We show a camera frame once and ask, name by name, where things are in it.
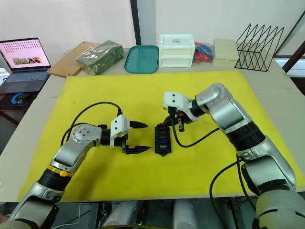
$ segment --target wooden cutting board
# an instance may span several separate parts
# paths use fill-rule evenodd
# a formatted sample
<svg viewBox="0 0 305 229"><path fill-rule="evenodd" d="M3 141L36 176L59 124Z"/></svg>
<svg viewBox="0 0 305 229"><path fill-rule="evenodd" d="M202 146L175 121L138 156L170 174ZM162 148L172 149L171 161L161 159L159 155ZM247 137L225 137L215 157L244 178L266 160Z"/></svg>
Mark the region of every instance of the wooden cutting board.
<svg viewBox="0 0 305 229"><path fill-rule="evenodd" d="M81 68L79 67L76 59L87 49L97 45L94 42L82 42L71 52L62 57L54 66L52 66L48 73L51 75L56 75L66 78L69 75L77 75Z"/></svg>

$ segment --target white cable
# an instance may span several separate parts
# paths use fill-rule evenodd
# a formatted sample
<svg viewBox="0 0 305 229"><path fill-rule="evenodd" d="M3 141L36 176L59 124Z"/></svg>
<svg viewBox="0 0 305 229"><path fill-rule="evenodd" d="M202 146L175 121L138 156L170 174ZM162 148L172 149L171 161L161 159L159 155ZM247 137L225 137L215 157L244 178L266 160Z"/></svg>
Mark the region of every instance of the white cable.
<svg viewBox="0 0 305 229"><path fill-rule="evenodd" d="M59 226L56 226L52 229L56 229L56 228L60 228L60 227L63 227L63 226L68 226L68 225L76 225L80 222L80 217L81 217L81 203L80 203L80 207L79 207L79 210L78 210L78 220L76 223L67 223L67 224L61 224Z"/></svg>

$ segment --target white wall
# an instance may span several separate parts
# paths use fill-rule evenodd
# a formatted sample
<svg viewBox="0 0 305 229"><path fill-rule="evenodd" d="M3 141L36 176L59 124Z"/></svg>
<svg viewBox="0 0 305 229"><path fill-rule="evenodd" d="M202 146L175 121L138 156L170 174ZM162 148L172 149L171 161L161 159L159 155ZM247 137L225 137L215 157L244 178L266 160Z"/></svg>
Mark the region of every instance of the white wall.
<svg viewBox="0 0 305 229"><path fill-rule="evenodd" d="M289 39L282 46L277 55L291 56L305 41L305 15L302 17Z"/></svg>
<svg viewBox="0 0 305 229"><path fill-rule="evenodd" d="M135 45L129 0L0 0L0 40L38 37L51 64L81 41Z"/></svg>
<svg viewBox="0 0 305 229"><path fill-rule="evenodd" d="M283 40L305 9L305 0L155 1L157 44L160 33L191 33L198 42L237 40L250 23L284 27Z"/></svg>
<svg viewBox="0 0 305 229"><path fill-rule="evenodd" d="M156 45L156 2L137 0L142 45Z"/></svg>

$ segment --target table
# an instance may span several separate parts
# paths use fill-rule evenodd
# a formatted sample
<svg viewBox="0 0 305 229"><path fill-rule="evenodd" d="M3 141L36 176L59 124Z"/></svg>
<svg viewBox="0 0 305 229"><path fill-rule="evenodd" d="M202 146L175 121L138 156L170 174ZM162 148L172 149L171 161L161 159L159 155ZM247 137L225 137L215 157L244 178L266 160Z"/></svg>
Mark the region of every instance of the table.
<svg viewBox="0 0 305 229"><path fill-rule="evenodd" d="M103 74L128 74L124 69L124 63L125 59L116 63ZM156 73L231 69L214 67L211 63L193 63L191 68L160 68ZM266 73L251 70L241 71L305 175L305 122L303 122L305 97L274 60ZM86 73L80 72L79 75L86 75ZM52 75L49 77L3 150L0 157L0 174L2 174L0 177L0 199L2 201L14 202L17 200L19 189L26 178L44 125L64 83L65 78Z"/></svg>

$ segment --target laptop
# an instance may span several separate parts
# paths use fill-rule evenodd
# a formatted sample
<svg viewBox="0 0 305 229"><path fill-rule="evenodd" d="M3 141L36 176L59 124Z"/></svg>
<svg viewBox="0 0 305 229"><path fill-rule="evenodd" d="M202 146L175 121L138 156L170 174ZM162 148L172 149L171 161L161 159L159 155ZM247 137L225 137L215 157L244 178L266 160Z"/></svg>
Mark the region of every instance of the laptop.
<svg viewBox="0 0 305 229"><path fill-rule="evenodd" d="M43 87L51 66L38 38L0 41L0 53L12 71L0 94L37 92Z"/></svg>

